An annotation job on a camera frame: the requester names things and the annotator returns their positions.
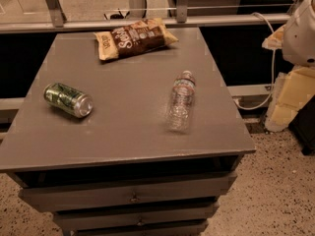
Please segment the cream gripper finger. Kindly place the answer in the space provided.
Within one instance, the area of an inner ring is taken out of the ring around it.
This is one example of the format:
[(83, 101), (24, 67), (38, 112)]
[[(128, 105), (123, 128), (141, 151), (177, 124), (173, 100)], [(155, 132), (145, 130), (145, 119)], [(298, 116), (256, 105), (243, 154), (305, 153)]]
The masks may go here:
[(262, 47), (269, 50), (278, 50), (283, 48), (285, 26), (279, 27), (262, 43)]

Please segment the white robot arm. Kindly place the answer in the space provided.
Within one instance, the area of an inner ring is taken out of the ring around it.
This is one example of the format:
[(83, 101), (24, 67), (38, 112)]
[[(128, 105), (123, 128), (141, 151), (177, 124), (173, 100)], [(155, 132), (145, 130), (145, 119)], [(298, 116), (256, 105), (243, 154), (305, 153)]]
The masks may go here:
[(315, 0), (303, 0), (285, 25), (262, 43), (269, 50), (280, 49), (293, 65), (315, 66)]

